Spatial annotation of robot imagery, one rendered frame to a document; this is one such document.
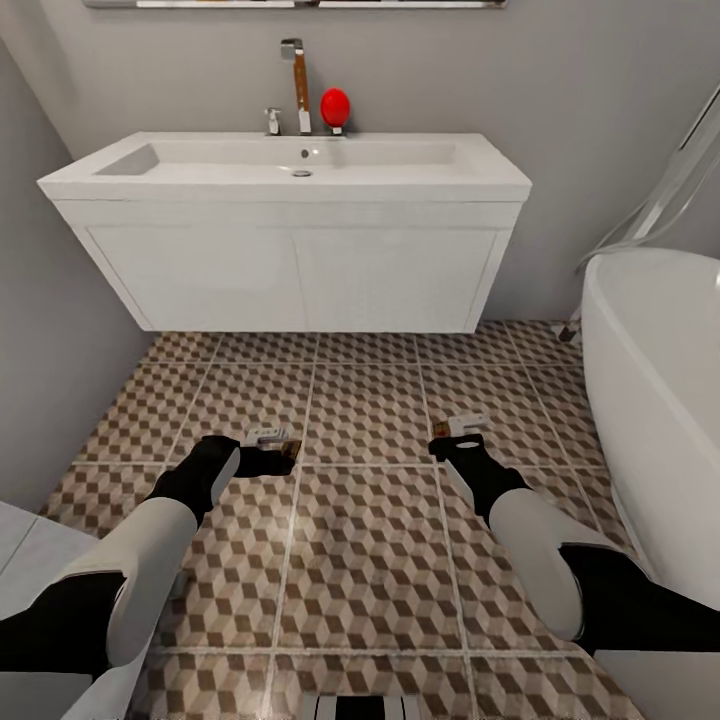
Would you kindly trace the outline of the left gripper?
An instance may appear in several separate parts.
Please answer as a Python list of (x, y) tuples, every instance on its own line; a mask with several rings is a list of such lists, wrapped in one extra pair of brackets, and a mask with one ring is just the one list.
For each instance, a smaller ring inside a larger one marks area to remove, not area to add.
[(282, 469), (289, 469), (295, 466), (295, 462), (289, 456), (280, 456), (280, 450), (261, 451), (260, 449), (247, 449), (252, 454), (252, 466), (244, 478), (256, 478), (261, 475), (280, 475)]

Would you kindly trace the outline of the mousetrap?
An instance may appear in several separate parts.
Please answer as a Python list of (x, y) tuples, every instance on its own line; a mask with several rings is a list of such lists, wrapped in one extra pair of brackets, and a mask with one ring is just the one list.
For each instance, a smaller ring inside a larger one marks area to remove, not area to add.
[(443, 437), (451, 437), (451, 430), (450, 430), (450, 426), (449, 426), (448, 422), (449, 421), (432, 422), (434, 439), (443, 438)]
[[(302, 440), (284, 443), (282, 446), (282, 449), (280, 450), (280, 456), (289, 456), (291, 459), (296, 461), (301, 444), (302, 444)], [(282, 469), (282, 472), (280, 472), (280, 476), (290, 475), (293, 468), (294, 467), (289, 468), (289, 469)]]

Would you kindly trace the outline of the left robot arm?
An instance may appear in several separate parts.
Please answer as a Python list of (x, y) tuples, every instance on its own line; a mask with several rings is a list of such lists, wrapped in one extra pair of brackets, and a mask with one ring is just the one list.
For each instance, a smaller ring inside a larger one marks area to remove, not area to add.
[(21, 614), (0, 618), (0, 720), (61, 720), (111, 668), (151, 639), (187, 551), (232, 477), (295, 466), (264, 444), (284, 428), (251, 428), (240, 442), (203, 436), (111, 533), (65, 567)]

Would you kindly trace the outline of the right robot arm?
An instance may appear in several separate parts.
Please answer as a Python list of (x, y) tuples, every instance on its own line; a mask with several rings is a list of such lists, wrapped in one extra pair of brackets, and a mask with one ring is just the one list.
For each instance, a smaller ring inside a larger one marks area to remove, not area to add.
[(575, 642), (648, 720), (720, 720), (720, 611), (657, 585), (641, 562), (574, 522), (489, 457), (486, 414), (449, 417), (429, 442), (492, 528), (516, 580), (556, 640)]

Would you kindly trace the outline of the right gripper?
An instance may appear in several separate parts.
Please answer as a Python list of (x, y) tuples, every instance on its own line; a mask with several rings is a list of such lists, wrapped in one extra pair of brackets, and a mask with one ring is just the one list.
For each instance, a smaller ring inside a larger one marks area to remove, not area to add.
[(466, 440), (474, 440), (476, 444), (480, 444), (482, 448), (485, 448), (483, 436), (476, 433), (472, 435), (465, 435), (464, 437), (443, 437), (433, 439), (428, 444), (429, 452), (431, 455), (436, 455), (437, 461), (445, 462), (448, 454), (450, 454), (450, 450), (452, 450), (452, 446), (454, 446), (456, 442), (466, 442)]

